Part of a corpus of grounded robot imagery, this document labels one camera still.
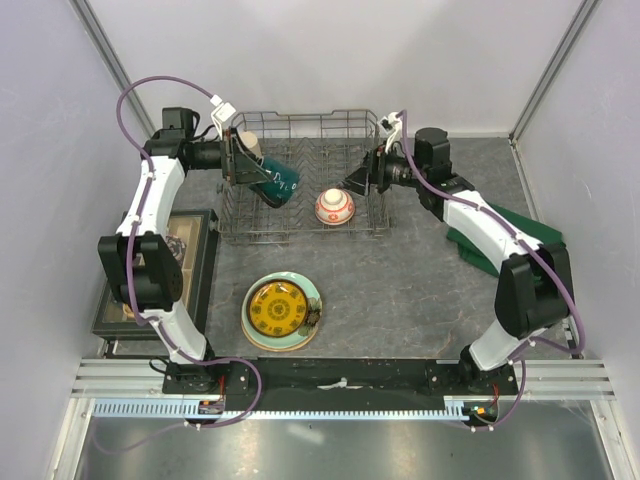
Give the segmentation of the white red patterned bowl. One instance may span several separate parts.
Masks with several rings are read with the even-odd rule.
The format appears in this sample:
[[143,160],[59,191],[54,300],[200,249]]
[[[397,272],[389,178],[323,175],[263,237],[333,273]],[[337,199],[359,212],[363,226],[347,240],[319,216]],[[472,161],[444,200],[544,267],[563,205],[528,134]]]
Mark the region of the white red patterned bowl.
[[339,188],[323,191],[315,201],[315,216],[324,225],[343,225],[353,218],[355,210],[351,194]]

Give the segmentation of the beige plastic cup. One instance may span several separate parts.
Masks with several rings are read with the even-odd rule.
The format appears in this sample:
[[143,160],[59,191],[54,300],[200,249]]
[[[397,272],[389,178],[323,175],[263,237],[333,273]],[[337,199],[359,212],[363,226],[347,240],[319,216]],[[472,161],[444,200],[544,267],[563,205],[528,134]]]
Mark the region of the beige plastic cup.
[[262,149],[255,133],[251,131],[242,131],[239,133],[239,139],[246,149],[248,149],[259,160],[262,160]]

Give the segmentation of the dark green mug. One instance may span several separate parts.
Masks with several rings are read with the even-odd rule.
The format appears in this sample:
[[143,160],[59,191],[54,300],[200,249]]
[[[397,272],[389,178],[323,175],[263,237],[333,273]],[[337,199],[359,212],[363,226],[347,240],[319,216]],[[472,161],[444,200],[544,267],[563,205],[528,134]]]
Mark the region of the dark green mug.
[[269,174],[270,180],[254,185],[254,192],[271,208],[284,206],[298,188],[299,172],[270,156],[262,159],[261,167]]

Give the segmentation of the mint green flower plate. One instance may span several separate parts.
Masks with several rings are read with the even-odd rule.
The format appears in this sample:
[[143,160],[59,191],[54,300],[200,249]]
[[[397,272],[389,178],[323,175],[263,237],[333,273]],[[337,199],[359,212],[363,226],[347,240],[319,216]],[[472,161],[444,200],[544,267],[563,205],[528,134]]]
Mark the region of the mint green flower plate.
[[299,273],[288,272],[288,271],[280,271],[280,272],[275,272],[275,273],[265,275],[260,279],[258,279],[249,288],[249,290],[247,291],[243,299],[243,303],[241,307],[241,323],[246,322],[249,324],[245,307],[247,305],[250,292],[254,288],[256,288],[259,284],[269,280],[291,281],[293,283],[296,283],[298,286],[300,286],[303,292],[306,294],[309,300],[309,312],[306,319],[302,323],[301,327],[297,330],[300,335],[307,335],[313,327],[320,326],[320,321],[323,313],[323,302],[322,302],[322,298],[319,290],[316,288],[314,283],[311,280],[309,280],[306,276]]

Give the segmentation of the yellow black patterned plate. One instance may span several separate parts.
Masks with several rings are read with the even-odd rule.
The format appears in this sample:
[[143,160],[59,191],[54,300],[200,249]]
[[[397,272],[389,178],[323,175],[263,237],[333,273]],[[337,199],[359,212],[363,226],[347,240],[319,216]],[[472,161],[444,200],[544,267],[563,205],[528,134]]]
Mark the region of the yellow black patterned plate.
[[249,325],[257,333],[283,338],[301,327],[309,312],[309,300],[296,283],[269,280],[250,292],[245,310]]

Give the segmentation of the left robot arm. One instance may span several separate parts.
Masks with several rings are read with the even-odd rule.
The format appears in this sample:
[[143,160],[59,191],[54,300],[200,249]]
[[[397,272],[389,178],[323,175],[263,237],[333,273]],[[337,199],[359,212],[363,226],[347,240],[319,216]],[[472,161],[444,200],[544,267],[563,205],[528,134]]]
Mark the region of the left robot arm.
[[219,170],[230,183],[269,181],[257,143],[216,120],[218,136],[197,134],[198,114],[167,108],[163,127],[140,145],[141,175],[131,206],[115,234],[103,236],[98,254],[113,297],[135,321],[149,325],[168,351],[166,394],[218,394],[224,370],[182,300],[183,274],[166,237],[175,197],[191,170]]

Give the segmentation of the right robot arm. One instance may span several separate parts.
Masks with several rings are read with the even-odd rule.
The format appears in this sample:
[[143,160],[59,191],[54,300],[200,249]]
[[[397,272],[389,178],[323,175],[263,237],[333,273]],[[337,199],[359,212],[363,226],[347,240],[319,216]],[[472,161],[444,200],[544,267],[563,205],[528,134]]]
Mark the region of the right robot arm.
[[427,211],[461,233],[497,270],[495,319],[462,350],[457,371],[465,391],[481,393],[494,372],[571,315],[568,252],[561,243],[546,244],[517,228],[455,173],[446,131],[422,128],[408,140],[400,122],[382,125],[384,143],[367,152],[341,185],[358,195],[384,193],[393,185],[415,189]]

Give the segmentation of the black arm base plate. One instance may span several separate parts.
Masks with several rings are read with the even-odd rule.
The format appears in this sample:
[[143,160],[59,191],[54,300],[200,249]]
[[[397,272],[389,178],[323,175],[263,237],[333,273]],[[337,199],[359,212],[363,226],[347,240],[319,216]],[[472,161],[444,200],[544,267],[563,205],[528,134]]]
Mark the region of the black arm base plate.
[[446,397],[510,396],[518,391],[514,368],[489,373],[456,360],[381,358],[223,359],[203,367],[168,363],[162,392],[220,394],[230,410],[256,412],[391,412],[436,410]]

